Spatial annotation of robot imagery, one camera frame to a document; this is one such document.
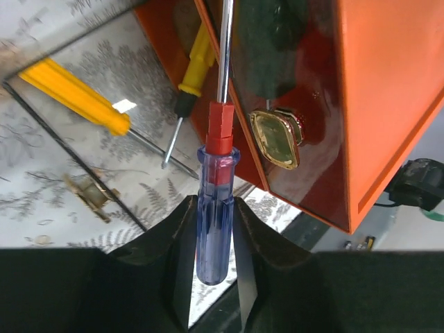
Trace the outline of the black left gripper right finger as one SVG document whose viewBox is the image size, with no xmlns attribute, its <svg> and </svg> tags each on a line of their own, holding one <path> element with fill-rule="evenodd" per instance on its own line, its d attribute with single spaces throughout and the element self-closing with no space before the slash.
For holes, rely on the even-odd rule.
<svg viewBox="0 0 444 333">
<path fill-rule="evenodd" d="M 442 332 L 438 251 L 308 252 L 234 201 L 245 332 Z"/>
</svg>

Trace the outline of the yellow handled screwdriver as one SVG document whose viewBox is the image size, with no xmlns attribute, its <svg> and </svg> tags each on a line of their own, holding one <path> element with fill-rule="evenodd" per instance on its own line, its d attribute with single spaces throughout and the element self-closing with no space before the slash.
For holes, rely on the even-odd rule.
<svg viewBox="0 0 444 333">
<path fill-rule="evenodd" d="M 180 132 L 183 121 L 188 118 L 194 105 L 202 95 L 202 86 L 210 67 L 214 64 L 215 55 L 210 43 L 210 35 L 204 23 L 198 29 L 189 55 L 189 64 L 181 84 L 179 84 L 179 94 L 174 107 L 177 116 L 176 127 L 169 141 L 169 146 L 164 154 L 162 168 L 165 169 L 170 161 L 173 148 Z"/>
</svg>

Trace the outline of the clear acrylic drawer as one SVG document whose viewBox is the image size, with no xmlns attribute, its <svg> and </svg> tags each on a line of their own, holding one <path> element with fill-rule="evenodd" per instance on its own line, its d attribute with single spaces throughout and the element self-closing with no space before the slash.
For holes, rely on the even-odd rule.
<svg viewBox="0 0 444 333">
<path fill-rule="evenodd" d="M 63 69 L 130 117 L 134 135 L 115 136 L 15 76 L 10 84 L 23 100 L 146 225 L 163 219 L 199 183 L 178 166 L 161 167 L 162 155 L 142 144 L 165 148 L 176 120 L 174 91 L 132 13 L 79 39 L 53 55 Z"/>
</svg>

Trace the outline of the orange drawer box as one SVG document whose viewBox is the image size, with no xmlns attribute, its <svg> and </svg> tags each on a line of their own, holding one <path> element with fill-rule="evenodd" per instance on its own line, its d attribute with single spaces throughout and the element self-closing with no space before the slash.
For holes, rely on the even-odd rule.
<svg viewBox="0 0 444 333">
<path fill-rule="evenodd" d="M 235 1 L 236 174 L 354 232 L 443 107 L 442 1 Z"/>
</svg>

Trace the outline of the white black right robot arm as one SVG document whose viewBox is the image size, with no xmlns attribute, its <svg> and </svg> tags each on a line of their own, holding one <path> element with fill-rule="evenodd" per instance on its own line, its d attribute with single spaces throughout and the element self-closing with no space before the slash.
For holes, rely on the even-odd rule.
<svg viewBox="0 0 444 333">
<path fill-rule="evenodd" d="M 409 160 L 384 191 L 398 205 L 432 211 L 443 200 L 443 163 L 428 158 Z"/>
</svg>

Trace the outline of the blue red handled screwdriver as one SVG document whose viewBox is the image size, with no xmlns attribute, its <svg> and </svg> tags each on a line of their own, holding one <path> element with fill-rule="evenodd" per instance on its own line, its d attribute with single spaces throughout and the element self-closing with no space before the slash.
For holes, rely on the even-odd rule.
<svg viewBox="0 0 444 333">
<path fill-rule="evenodd" d="M 228 274 L 234 216 L 234 169 L 240 152 L 233 146 L 234 105 L 228 101 L 234 1 L 223 2 L 219 42 L 219 76 L 215 102 L 210 103 L 198 190 L 196 276 L 210 286 Z"/>
</svg>

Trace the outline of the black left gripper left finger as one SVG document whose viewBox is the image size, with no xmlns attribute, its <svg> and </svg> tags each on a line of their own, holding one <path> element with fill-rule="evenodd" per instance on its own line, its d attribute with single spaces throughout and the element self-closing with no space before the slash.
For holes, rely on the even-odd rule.
<svg viewBox="0 0 444 333">
<path fill-rule="evenodd" d="M 126 245 L 1 251 L 2 332 L 186 332 L 197 198 Z"/>
</svg>

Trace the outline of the orange handled screwdriver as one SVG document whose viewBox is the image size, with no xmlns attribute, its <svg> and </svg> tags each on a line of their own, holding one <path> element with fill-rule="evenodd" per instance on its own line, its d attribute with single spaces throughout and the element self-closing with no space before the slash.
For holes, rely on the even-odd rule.
<svg viewBox="0 0 444 333">
<path fill-rule="evenodd" d="M 195 178 L 194 168 L 176 158 L 164 162 L 158 144 L 169 117 L 173 91 L 159 67 L 93 62 L 60 65 L 45 58 L 20 71 L 19 77 L 101 131 L 100 145 L 118 161 L 153 155 Z"/>
</svg>

